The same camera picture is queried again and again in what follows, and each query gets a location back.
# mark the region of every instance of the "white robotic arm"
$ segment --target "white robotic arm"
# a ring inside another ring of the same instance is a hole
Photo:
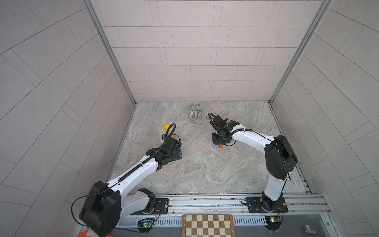
[[[277,137],[262,135],[236,121],[221,119],[220,116],[211,113],[208,116],[210,124],[216,130],[216,133],[212,133],[214,144],[227,145],[231,140],[241,141],[265,155],[270,176],[258,205],[261,205],[266,212],[277,210],[284,200],[282,195],[287,176],[298,161],[287,139],[282,135]]]
[[[128,195],[144,178],[162,168],[171,161],[181,159],[180,139],[172,137],[176,125],[171,124],[164,135],[159,148],[152,148],[134,166],[107,183],[95,183],[83,205],[79,218],[99,237],[108,235],[120,218],[136,211],[152,212],[155,195],[146,188],[141,188],[133,195]]]

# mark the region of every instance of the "marble floor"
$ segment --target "marble floor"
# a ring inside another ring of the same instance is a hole
[[[236,142],[231,147],[213,148],[213,127],[208,112],[240,122],[266,135],[279,129],[267,102],[196,102],[199,118],[189,118],[192,102],[138,102],[131,125],[112,173],[112,178],[139,161],[147,150],[161,145],[165,124],[176,123],[175,134],[182,142],[183,158],[170,162],[145,178],[132,192],[147,188],[158,193],[261,193],[269,172],[265,157],[254,148]],[[303,193],[295,169],[284,188],[286,193]]]

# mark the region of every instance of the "tiled wall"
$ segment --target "tiled wall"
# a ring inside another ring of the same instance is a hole
[[[345,237],[379,236],[378,12],[335,0],[273,103]]]
[[[0,235],[73,236],[132,104],[80,0],[0,1],[0,32]]]
[[[268,100],[320,3],[92,1],[139,101]]]

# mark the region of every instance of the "checkered board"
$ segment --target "checkered board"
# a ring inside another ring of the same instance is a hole
[[[232,215],[184,215],[182,237],[235,237]]]

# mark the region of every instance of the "striped ceramic mug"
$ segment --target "striped ceramic mug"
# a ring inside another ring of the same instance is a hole
[[[189,107],[189,117],[190,118],[197,118],[201,115],[201,106],[199,104],[192,104]]]

